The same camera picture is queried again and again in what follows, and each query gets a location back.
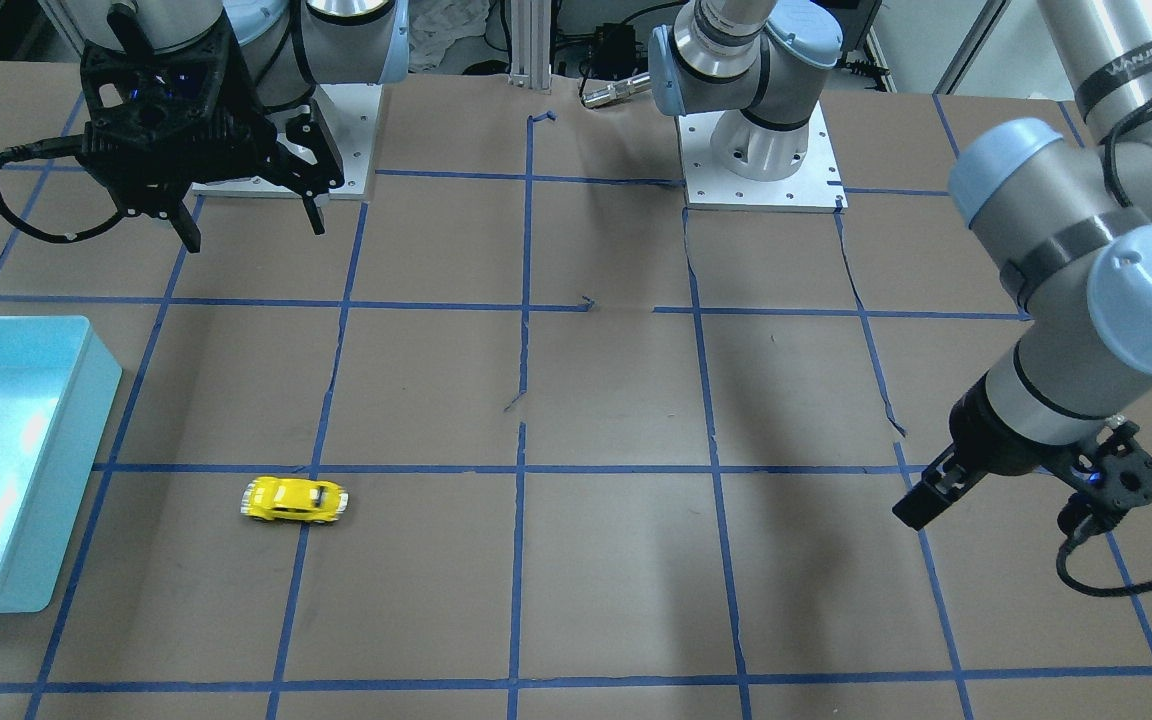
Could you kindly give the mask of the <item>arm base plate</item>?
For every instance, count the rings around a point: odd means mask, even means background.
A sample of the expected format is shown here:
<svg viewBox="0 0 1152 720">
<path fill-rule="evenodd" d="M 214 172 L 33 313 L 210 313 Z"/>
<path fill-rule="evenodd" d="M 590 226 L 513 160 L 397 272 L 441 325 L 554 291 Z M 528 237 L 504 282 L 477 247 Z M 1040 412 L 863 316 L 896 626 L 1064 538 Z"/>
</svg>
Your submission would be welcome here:
<svg viewBox="0 0 1152 720">
<path fill-rule="evenodd" d="M 750 123 L 741 111 L 676 118 L 685 209 L 841 213 L 849 209 L 840 165 L 814 105 L 788 132 Z"/>
<path fill-rule="evenodd" d="M 376 167 L 379 127 L 387 94 L 384 85 L 320 85 L 312 101 L 319 109 L 319 124 L 340 156 L 343 181 L 329 188 L 332 200 L 365 200 Z M 297 195 L 256 176 L 229 179 L 206 184 L 195 183 L 197 196 L 229 199 L 296 199 Z"/>
</svg>

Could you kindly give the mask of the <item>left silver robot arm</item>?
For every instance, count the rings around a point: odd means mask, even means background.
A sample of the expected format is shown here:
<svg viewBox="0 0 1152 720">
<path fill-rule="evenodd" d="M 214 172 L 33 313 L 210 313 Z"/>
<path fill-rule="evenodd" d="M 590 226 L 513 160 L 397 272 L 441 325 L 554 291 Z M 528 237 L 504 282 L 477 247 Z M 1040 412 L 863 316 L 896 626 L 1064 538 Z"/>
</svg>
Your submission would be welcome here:
<svg viewBox="0 0 1152 720">
<path fill-rule="evenodd" d="M 922 529 L 987 477 L 1074 488 L 1074 539 L 1152 501 L 1152 456 L 1117 420 L 1152 389 L 1152 1 L 1043 1 L 1091 143 L 1036 118 L 961 150 L 948 194 L 1030 327 L 952 407 L 952 445 L 893 506 Z"/>
</svg>

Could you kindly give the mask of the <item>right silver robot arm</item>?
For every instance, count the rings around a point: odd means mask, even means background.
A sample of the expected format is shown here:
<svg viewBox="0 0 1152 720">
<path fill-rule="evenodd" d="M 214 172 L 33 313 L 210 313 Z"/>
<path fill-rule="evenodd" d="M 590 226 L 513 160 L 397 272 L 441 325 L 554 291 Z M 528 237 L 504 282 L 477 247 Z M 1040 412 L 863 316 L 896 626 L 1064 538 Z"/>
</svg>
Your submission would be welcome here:
<svg viewBox="0 0 1152 720">
<path fill-rule="evenodd" d="M 329 126 L 328 88 L 391 85 L 410 47 L 403 1 L 52 1 L 81 41 L 82 131 L 3 152 L 3 161 L 70 158 L 109 194 L 113 217 L 172 223 L 195 252 L 200 232 L 185 195 L 196 184 L 262 179 L 321 209 L 347 185 Z"/>
</svg>

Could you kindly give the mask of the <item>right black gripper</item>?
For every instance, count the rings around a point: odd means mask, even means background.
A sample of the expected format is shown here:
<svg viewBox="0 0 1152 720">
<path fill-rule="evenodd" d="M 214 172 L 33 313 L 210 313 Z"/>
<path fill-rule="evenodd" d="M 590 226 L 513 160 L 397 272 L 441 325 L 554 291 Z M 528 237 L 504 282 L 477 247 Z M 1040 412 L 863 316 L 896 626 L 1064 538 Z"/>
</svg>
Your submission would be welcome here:
<svg viewBox="0 0 1152 720">
<path fill-rule="evenodd" d="M 306 104 L 279 141 L 223 10 L 99 10 L 84 41 L 88 103 L 78 161 L 122 217 L 166 219 L 187 252 L 200 228 L 184 196 L 194 184 L 259 177 L 303 202 L 326 233 L 326 194 L 344 182 L 320 111 Z"/>
</svg>

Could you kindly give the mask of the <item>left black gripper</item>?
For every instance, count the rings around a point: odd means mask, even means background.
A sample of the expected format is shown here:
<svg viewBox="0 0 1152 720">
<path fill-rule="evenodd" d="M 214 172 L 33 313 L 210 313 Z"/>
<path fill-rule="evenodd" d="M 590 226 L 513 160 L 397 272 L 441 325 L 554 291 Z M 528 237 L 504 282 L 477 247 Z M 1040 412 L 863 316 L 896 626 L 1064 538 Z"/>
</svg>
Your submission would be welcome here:
<svg viewBox="0 0 1152 720">
<path fill-rule="evenodd" d="M 990 473 L 1016 477 L 1032 471 L 1068 442 L 1068 418 L 1043 406 L 1015 372 L 988 372 L 948 414 L 952 452 L 920 473 L 893 515 L 923 530 Z"/>
</svg>

